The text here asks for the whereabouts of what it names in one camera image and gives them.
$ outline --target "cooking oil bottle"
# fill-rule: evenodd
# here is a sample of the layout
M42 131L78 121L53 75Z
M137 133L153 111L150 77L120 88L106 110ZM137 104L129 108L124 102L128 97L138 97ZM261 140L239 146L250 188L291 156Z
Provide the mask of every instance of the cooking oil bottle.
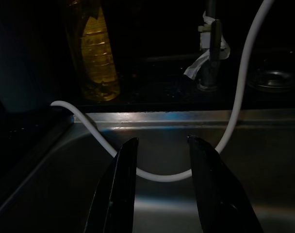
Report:
M83 95L111 100L120 88L100 0L61 0L72 59Z
M91 100L111 100L119 92L107 26L102 8L98 18L89 16L81 37L83 66L88 80L82 90Z

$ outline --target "dark background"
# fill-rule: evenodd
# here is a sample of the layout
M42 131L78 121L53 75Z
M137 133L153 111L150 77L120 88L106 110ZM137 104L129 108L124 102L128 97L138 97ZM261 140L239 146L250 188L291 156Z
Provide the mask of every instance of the dark background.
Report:
M66 2L0 0L0 76L10 73L18 83L28 77L46 105L53 97L85 112L231 109L242 48L261 2L218 1L217 17L231 56L221 64L215 93L197 90L183 76L201 53L197 27L203 24L203 0L103 0L121 94L97 103L81 96L62 14ZM294 0L275 1L250 67L295 72ZM246 88L243 108L283 107L295 107L295 93L272 95Z

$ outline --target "white tape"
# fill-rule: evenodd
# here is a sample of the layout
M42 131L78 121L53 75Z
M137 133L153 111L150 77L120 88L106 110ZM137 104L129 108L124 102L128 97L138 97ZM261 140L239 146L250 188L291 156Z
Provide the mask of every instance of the white tape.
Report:
M203 14L203 19L206 24L211 25L215 19L206 16L206 12ZM210 33L208 32L209 36L206 33L201 33L200 35L200 45L203 49L208 49L210 47ZM220 60L227 59L230 55L230 47L226 43L226 40L224 39L223 35L221 37L221 51L220 51ZM201 66L209 59L210 52L209 50L205 51L200 57L197 58L197 60L189 66L184 74L189 77L190 79L195 79L199 69Z

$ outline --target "metal surface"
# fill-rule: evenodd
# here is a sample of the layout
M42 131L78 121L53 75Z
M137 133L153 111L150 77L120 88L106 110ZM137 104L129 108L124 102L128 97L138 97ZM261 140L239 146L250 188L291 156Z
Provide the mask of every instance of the metal surface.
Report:
M210 36L210 55L209 60L206 61L199 70L199 84L197 87L203 91L217 90L217 74L220 68L220 51L221 51L221 21L216 19L211 24Z
M206 1L206 16L216 18L216 0Z
M42 121L39 125L32 124L34 119L27 118L29 121L27 124L24 124L26 129L21 128L21 131L24 131L24 133L18 132L16 139L14 136L13 138L10 136L7 139L14 140L13 142L0 140L0 164L7 168L5 174L0 176L0 214L6 210L8 203L13 201L25 183L31 179L34 171L37 170L37 164L46 159L49 149L66 129L70 127L74 120L69 113L62 112L56 115L45 114L44 116L46 120L41 118ZM8 146L10 150L2 148L2 146ZM19 159L15 165L11 166L11 162L15 157Z
M118 149L138 137L137 165L155 174L190 169L187 136L216 146L230 111L90 114ZM295 109L242 111L221 154L243 185L265 233L295 233ZM94 190L112 157L76 122L48 154L6 216L0 232L83 232ZM34 216L17 218L17 216ZM201 232L192 179L156 183L137 177L134 233Z
M249 76L247 84L263 92L289 92L295 90L295 74L280 70L257 70Z

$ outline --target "sink basin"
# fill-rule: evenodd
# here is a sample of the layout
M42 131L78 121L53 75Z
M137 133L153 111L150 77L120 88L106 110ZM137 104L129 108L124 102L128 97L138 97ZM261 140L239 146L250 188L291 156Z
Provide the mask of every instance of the sink basin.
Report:
M206 111L89 117L116 149L139 138L139 168L170 175L190 169L187 135L216 146L229 115ZM242 111L221 157L245 188L264 232L295 233L295 110ZM0 232L83 232L97 182L111 161L76 121L6 210L4 215L11 218L0 219ZM191 178L157 183L137 176L134 208L134 233L202 232Z

